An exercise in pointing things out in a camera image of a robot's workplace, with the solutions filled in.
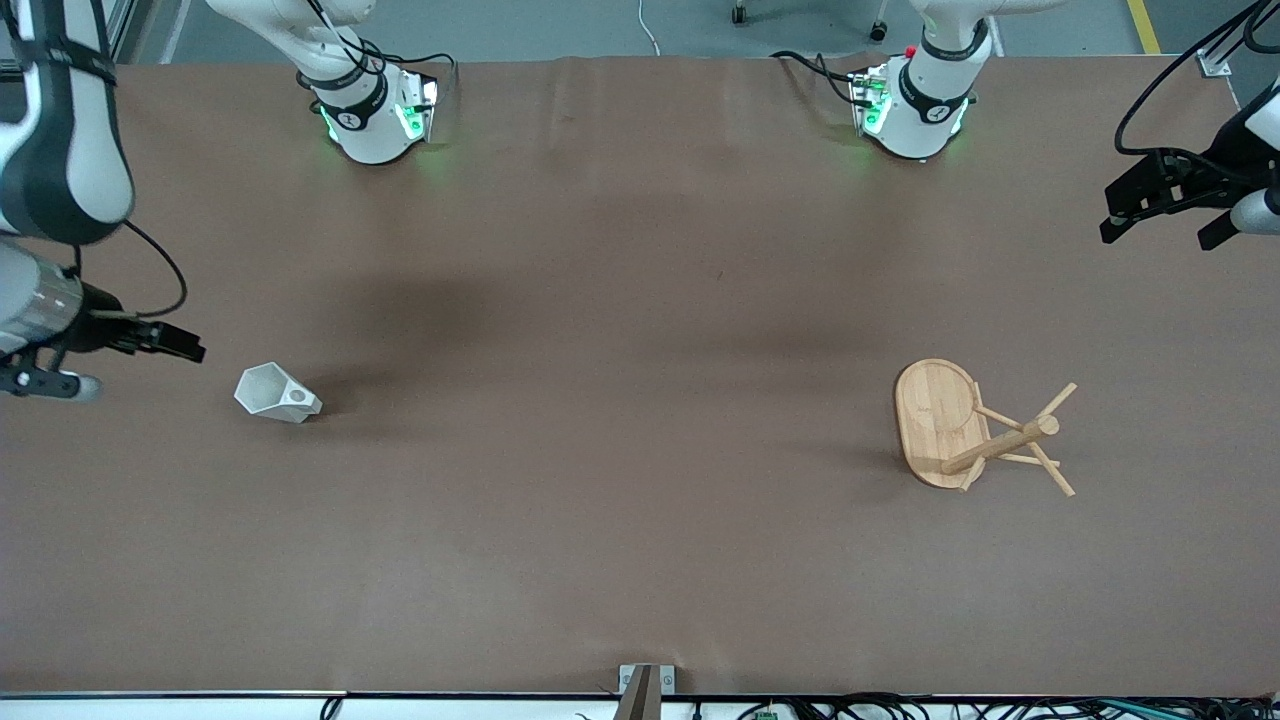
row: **table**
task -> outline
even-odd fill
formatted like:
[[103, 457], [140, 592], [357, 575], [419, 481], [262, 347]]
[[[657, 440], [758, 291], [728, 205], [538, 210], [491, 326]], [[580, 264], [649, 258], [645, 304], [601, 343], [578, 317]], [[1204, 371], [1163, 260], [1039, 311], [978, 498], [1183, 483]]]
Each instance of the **table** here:
[[[381, 168], [291, 68], [123, 68], [209, 357], [0, 404], [0, 685], [1272, 689], [1280, 256], [1201, 252], [1198, 213], [1097, 240], [1161, 63], [993, 60], [923, 165], [772, 60], [466, 67]], [[1133, 141], [1229, 111], [1179, 74]], [[174, 292], [123, 233], [86, 278]], [[929, 356], [1014, 416], [1079, 383], [1046, 442], [1079, 496], [914, 480], [892, 386]], [[325, 414], [247, 416], [268, 360]]]

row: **robotic arm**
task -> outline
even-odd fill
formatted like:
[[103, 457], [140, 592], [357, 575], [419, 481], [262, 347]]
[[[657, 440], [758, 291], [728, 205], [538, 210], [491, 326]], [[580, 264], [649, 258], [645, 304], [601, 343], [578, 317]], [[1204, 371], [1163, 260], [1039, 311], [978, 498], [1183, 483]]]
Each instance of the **robotic arm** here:
[[298, 68], [320, 100], [329, 137], [352, 160], [389, 163], [428, 140], [438, 82], [392, 63], [351, 26], [375, 0], [207, 0], [262, 36]]
[[[0, 0], [23, 67], [27, 110], [0, 123], [0, 391], [87, 401], [100, 383], [60, 369], [68, 352], [110, 347], [196, 363], [200, 338], [124, 313], [110, 293], [12, 242], [97, 242], [133, 209], [115, 123], [114, 67], [100, 0]], [[52, 360], [40, 366], [42, 350]]]
[[973, 81], [991, 56], [988, 15], [1037, 13], [1066, 0], [911, 0], [924, 18], [918, 50], [854, 78], [859, 129], [895, 155], [924, 159], [960, 132]]
[[1280, 81], [1240, 109], [1202, 154], [1152, 149], [1107, 186], [1112, 243], [1134, 224], [1192, 208], [1226, 210], [1199, 231], [1203, 250], [1238, 233], [1280, 234]]

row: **gray floor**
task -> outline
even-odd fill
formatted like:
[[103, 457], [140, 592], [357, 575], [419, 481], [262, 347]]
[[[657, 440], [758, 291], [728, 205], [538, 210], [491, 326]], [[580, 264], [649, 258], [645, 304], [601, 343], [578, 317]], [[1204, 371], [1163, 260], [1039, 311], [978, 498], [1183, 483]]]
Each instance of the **gray floor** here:
[[[248, 31], [189, 3], [180, 32], [180, 0], [163, 6], [138, 61], [283, 61]], [[867, 37], [877, 0], [748, 0], [749, 23], [730, 23], [731, 0], [646, 0], [645, 19], [663, 54], [764, 56], [776, 50], [850, 54], [869, 47], [897, 53], [919, 40], [922, 23], [905, 0], [891, 0], [888, 37]], [[635, 0], [381, 0], [362, 36], [398, 54], [448, 51], [461, 61], [547, 60], [568, 55], [653, 53], [636, 19]], [[1112, 55], [1140, 53], [1124, 0], [1076, 0], [1036, 17], [1001, 19], [1010, 54]]]

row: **metal bracket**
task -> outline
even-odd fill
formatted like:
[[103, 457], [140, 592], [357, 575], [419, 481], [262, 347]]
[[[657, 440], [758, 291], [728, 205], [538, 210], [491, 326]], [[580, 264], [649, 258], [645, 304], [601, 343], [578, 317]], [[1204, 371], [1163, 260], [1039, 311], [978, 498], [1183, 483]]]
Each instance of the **metal bracket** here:
[[623, 665], [618, 667], [618, 678], [625, 679], [626, 692], [613, 720], [662, 720], [662, 696], [668, 684], [671, 692], [676, 689], [675, 666]]
[[657, 670], [657, 680], [660, 694], [676, 694], [676, 666], [675, 665], [618, 665], [618, 692], [627, 692], [627, 685], [631, 684], [631, 678], [635, 675], [636, 667], [653, 667]]
[[1196, 51], [1196, 61], [1201, 65], [1201, 74], [1204, 77], [1231, 77], [1231, 65], [1225, 59], [1210, 58], [1204, 49]]

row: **wooden peg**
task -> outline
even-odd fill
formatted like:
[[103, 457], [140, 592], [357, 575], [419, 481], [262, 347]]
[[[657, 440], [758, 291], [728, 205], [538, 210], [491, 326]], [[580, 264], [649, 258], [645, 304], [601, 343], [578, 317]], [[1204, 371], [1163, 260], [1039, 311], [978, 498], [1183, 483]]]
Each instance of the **wooden peg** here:
[[1053, 400], [1050, 400], [1048, 405], [1046, 405], [1043, 410], [1037, 413], [1037, 415], [1052, 415], [1053, 411], [1057, 410], [1059, 405], [1066, 402], [1068, 397], [1071, 397], [1071, 393], [1075, 392], [1075, 388], [1076, 388], [1075, 383], [1066, 383], [1066, 387], [1062, 388], [1062, 392], [1057, 393], [1057, 396], [1053, 397]]
[[1032, 442], [1028, 443], [1027, 447], [1029, 447], [1032, 454], [1036, 455], [1036, 459], [1041, 461], [1041, 465], [1043, 465], [1044, 469], [1048, 470], [1050, 477], [1053, 478], [1053, 482], [1057, 483], [1057, 487], [1062, 489], [1062, 493], [1066, 495], [1066, 497], [1075, 497], [1075, 489], [1071, 487], [1070, 483], [1066, 482], [1066, 478], [1062, 477], [1062, 473], [1060, 473], [1059, 469], [1053, 466], [1053, 461], [1048, 459], [1048, 455], [1044, 455], [1044, 450], [1039, 446], [1039, 443]]
[[984, 415], [987, 418], [991, 418], [992, 420], [1000, 423], [1001, 425], [1005, 425], [1006, 428], [1012, 428], [1015, 430], [1023, 429], [1023, 424], [1021, 423], [1019, 423], [1018, 420], [1014, 420], [1011, 418], [1006, 418], [1005, 415], [1001, 415], [1000, 413], [996, 413], [991, 407], [983, 407], [982, 405], [979, 405], [979, 406], [974, 407], [974, 411], [978, 413], [979, 415]]
[[[1043, 465], [1039, 460], [1034, 457], [1027, 457], [1025, 455], [1001, 455], [1000, 460], [1009, 460], [1010, 462], [1021, 462], [1023, 465]], [[1055, 468], [1061, 465], [1057, 460], [1050, 460]]]
[[972, 486], [973, 482], [978, 479], [978, 475], [982, 474], [982, 470], [986, 466], [987, 466], [986, 457], [979, 457], [978, 460], [974, 460], [973, 465], [969, 465], [969, 471], [965, 474], [964, 482], [960, 483], [960, 492], [969, 492], [969, 486]]
[[1009, 430], [1007, 433], [991, 438], [982, 445], [961, 452], [960, 455], [943, 460], [942, 471], [948, 475], [954, 475], [968, 469], [979, 457], [1007, 455], [1019, 447], [1025, 447], [1028, 443], [1055, 436], [1059, 429], [1060, 425], [1057, 423], [1057, 418], [1052, 415], [1042, 415], [1023, 425], [1023, 429], [1020, 430]]

